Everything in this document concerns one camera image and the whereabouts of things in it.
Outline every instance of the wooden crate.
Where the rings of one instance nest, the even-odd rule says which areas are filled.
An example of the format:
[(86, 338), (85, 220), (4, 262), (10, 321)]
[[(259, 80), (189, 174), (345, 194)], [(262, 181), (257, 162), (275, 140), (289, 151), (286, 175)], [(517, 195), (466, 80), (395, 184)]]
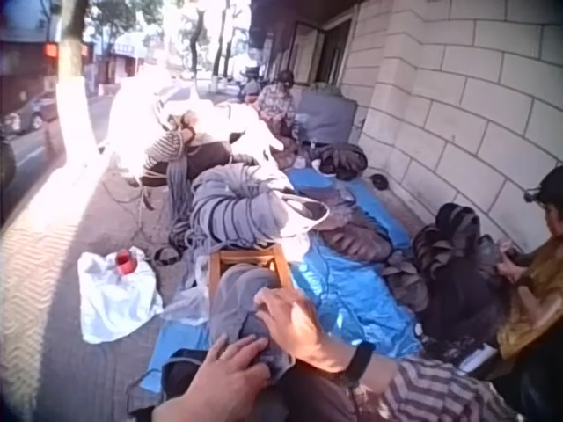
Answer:
[(278, 274), (280, 287), (293, 288), (288, 261), (279, 244), (264, 251), (218, 251), (209, 258), (209, 300), (213, 300), (223, 273), (236, 264), (269, 268)]

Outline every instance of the striped shirt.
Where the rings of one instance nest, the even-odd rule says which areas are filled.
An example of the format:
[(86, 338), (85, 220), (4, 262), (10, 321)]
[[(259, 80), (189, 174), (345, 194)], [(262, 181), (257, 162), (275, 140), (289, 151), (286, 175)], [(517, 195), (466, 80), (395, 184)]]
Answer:
[(146, 150), (145, 169), (151, 169), (157, 163), (170, 163), (184, 152), (184, 142), (180, 132), (165, 132)]
[(469, 378), (450, 364), (413, 358), (399, 362), (397, 375), (378, 401), (376, 416), (376, 420), (398, 422), (502, 422), (519, 418), (490, 382)]

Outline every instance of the building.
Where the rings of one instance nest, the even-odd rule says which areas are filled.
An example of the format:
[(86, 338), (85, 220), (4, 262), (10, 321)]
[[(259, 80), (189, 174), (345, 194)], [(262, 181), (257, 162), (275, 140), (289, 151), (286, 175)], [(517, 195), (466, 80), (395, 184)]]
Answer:
[(421, 219), (455, 201), (526, 251), (548, 233), (523, 191), (563, 161), (558, 0), (253, 0), (272, 72), (337, 84), (358, 104), (372, 171)]
[(48, 88), (55, 61), (45, 55), (60, 32), (61, 0), (4, 0), (0, 27), (2, 114)]

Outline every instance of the black watch strap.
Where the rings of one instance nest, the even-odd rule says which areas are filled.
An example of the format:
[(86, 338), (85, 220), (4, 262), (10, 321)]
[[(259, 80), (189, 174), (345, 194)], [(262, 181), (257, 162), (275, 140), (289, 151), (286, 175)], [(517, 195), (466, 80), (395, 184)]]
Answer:
[(352, 360), (342, 374), (345, 384), (354, 387), (358, 385), (362, 379), (363, 373), (366, 372), (374, 348), (375, 347), (367, 341), (362, 341), (356, 347)]

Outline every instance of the left hand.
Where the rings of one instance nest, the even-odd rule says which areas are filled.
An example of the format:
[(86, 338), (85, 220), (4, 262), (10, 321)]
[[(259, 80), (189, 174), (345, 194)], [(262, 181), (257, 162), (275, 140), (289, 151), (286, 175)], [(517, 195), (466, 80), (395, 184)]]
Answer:
[(251, 366), (267, 338), (249, 336), (225, 349), (226, 343), (223, 335), (211, 346), (187, 392), (158, 406), (153, 421), (234, 422), (250, 414), (270, 379), (265, 364)]

